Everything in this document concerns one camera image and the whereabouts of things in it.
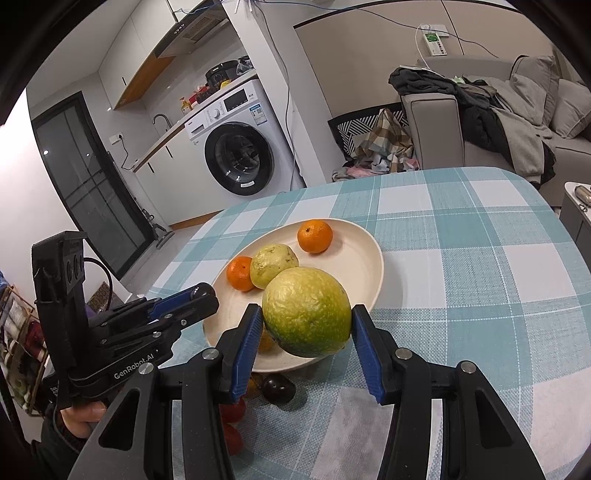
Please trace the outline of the person's left hand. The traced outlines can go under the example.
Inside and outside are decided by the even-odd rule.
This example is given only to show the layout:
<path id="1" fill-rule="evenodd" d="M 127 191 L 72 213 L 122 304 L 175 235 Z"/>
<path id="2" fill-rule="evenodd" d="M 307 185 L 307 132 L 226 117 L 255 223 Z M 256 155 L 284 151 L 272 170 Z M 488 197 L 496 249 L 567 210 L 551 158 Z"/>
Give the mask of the person's left hand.
<path id="1" fill-rule="evenodd" d="M 74 437 L 86 439 L 92 432 L 92 424 L 98 423 L 106 410 L 103 402 L 96 401 L 62 409 L 60 415 L 64 426 Z"/>

